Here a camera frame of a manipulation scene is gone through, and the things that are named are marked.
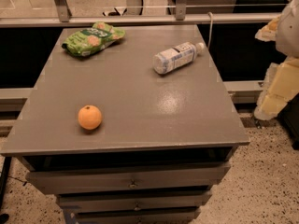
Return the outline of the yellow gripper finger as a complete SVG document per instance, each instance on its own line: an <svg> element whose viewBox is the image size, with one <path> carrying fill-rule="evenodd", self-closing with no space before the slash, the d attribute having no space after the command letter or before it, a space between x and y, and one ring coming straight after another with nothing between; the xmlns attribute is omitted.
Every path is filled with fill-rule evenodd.
<svg viewBox="0 0 299 224"><path fill-rule="evenodd" d="M283 63L271 63L260 93L254 117L270 120L299 93L299 59L288 57Z"/></svg>
<svg viewBox="0 0 299 224"><path fill-rule="evenodd" d="M280 17L276 17L268 22L262 29L259 29L255 38L264 42L275 41Z"/></svg>

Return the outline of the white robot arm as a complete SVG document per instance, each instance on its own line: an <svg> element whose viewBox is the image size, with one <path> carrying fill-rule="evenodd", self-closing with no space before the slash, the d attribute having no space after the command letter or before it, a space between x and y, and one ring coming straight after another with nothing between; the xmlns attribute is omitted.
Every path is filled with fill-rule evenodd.
<svg viewBox="0 0 299 224"><path fill-rule="evenodd" d="M282 13L260 29L255 38L274 41L276 50L286 55L281 64L268 67L254 117L270 120L299 93L299 0L291 2Z"/></svg>

